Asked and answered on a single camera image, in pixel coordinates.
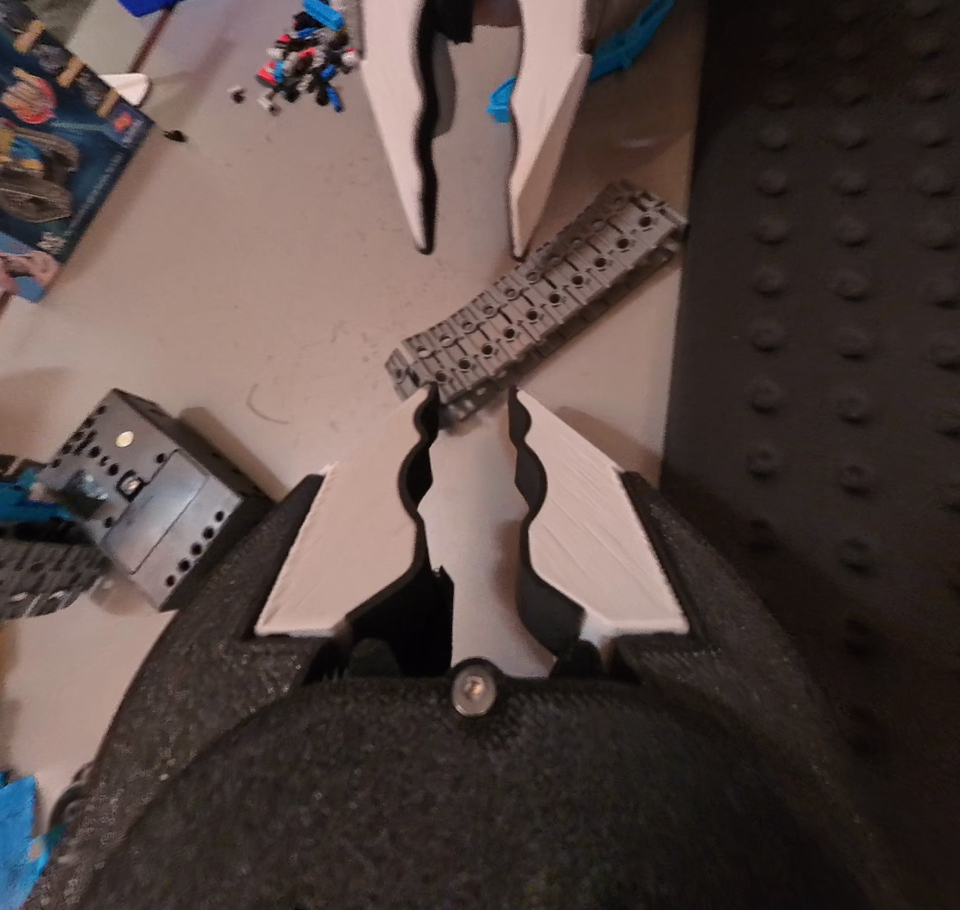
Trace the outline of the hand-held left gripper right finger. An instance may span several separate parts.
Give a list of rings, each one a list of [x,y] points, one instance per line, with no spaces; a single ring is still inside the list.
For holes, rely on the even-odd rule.
[[[509,391],[509,436],[526,508],[516,574],[524,628],[557,658],[580,643],[605,659],[623,637],[688,636],[690,618],[625,470],[518,388]]]

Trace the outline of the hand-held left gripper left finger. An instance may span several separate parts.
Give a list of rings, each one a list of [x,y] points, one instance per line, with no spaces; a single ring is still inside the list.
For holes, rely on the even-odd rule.
[[[321,474],[254,624],[258,637],[335,638],[428,566],[420,505],[433,484],[434,386],[420,388]]]

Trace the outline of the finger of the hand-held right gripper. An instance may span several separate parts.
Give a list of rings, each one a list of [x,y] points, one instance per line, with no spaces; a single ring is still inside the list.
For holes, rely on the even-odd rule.
[[[508,183],[510,246],[528,251],[548,203],[590,74],[588,0],[517,0],[521,53],[510,95],[515,153]]]
[[[427,108],[419,37],[427,0],[359,0],[362,79],[390,175],[420,253],[433,248],[435,192],[421,134]]]

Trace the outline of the black motor battery block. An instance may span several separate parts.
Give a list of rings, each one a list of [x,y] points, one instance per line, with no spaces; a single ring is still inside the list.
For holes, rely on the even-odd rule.
[[[2,455],[2,621],[74,604],[110,574],[187,604],[272,501],[157,403],[114,388],[46,462]]]

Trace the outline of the grey toy track belt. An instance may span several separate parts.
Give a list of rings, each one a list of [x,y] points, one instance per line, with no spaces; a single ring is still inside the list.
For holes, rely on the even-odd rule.
[[[681,250],[689,221],[628,181],[474,298],[390,353],[399,398],[438,389],[440,418],[465,421],[537,368]]]

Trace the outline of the short blue toy beam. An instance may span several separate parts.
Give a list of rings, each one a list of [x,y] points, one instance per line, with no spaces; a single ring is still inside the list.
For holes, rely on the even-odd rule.
[[[36,782],[1,772],[1,908],[19,908],[47,866],[64,829],[34,836]]]

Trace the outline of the pile of red black bricks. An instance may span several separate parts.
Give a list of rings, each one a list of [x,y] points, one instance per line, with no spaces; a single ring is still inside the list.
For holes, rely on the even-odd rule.
[[[336,114],[344,111],[336,81],[360,64],[345,13],[344,0],[301,1],[256,73],[262,87],[257,103],[263,110],[274,115],[283,105],[310,98]]]

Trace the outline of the blue brick separator tool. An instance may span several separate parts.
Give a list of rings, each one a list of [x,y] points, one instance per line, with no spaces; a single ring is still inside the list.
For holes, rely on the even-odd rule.
[[[676,0],[653,0],[625,30],[601,41],[592,56],[588,83],[626,71],[648,47]],[[517,78],[511,76],[489,95],[486,114],[498,124],[512,120],[511,98]]]

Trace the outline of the white rounded board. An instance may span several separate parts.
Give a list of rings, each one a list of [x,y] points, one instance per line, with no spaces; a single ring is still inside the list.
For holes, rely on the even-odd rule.
[[[141,73],[102,75],[100,78],[104,85],[116,91],[120,99],[134,107],[141,106],[153,88],[150,76]]]

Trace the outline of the black dimpled pad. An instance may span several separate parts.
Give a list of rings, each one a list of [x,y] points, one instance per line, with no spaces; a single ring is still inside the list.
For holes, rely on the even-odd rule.
[[[959,0],[708,0],[661,488],[958,908]]]

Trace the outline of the blue robot kit box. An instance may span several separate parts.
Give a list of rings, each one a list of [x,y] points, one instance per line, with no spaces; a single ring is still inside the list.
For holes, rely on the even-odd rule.
[[[2,297],[42,300],[154,122],[1,0]]]

